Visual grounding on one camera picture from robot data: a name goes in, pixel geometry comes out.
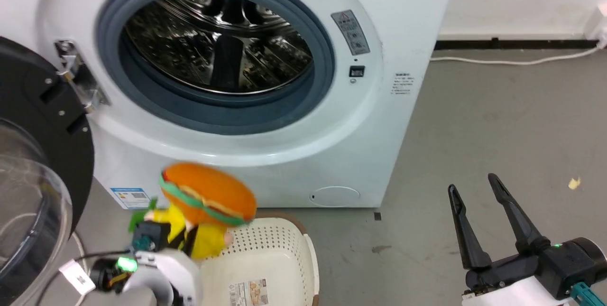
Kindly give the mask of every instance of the stainless steel drum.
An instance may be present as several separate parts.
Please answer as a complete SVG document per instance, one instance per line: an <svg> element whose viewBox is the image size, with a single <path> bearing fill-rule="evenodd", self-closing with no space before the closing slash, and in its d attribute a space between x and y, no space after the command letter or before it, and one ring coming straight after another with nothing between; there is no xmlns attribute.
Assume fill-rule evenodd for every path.
<svg viewBox="0 0 607 306"><path fill-rule="evenodd" d="M158 0L141 8L125 30L154 68L206 92L268 92L312 66L301 35L247 0Z"/></svg>

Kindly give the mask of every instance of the washing machine door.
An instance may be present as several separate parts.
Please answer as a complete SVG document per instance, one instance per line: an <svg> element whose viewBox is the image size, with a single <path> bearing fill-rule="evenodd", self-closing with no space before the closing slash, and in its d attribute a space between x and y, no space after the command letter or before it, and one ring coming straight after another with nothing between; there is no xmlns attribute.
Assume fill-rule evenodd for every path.
<svg viewBox="0 0 607 306"><path fill-rule="evenodd" d="M0 37L0 305L22 304L55 271L89 196L93 158L70 84Z"/></svg>

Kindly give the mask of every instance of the yellow plush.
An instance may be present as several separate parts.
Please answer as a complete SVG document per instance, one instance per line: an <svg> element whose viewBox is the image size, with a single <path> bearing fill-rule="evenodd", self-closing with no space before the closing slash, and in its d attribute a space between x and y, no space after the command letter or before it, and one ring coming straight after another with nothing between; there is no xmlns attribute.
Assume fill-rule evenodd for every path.
<svg viewBox="0 0 607 306"><path fill-rule="evenodd" d="M251 222L257 211L253 193L228 174L197 163L176 163L161 175L160 186L170 205L153 210L145 220L171 224L169 242L196 228L191 258L217 256L232 244L229 228Z"/></svg>

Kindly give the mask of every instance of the white plastic basket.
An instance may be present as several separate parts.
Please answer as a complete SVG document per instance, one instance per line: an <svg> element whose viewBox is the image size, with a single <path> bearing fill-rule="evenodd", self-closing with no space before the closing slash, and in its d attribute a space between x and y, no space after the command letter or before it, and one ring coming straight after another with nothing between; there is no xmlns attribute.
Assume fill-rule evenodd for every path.
<svg viewBox="0 0 607 306"><path fill-rule="evenodd" d="M258 215L231 232L229 248L200 262L202 306L318 306L318 261L300 222L283 214ZM252 290L260 293L258 302L247 295L242 303L239 295L264 280L265 289Z"/></svg>

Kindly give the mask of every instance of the washing machine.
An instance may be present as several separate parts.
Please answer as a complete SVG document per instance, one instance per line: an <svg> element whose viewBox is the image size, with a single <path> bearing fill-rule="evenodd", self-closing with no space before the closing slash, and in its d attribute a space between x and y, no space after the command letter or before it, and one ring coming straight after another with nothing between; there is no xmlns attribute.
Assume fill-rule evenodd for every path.
<svg viewBox="0 0 607 306"><path fill-rule="evenodd" d="M62 135L92 135L126 209L165 205L159 174L184 160L261 207L377 207L447 2L0 0L0 71L19 62Z"/></svg>

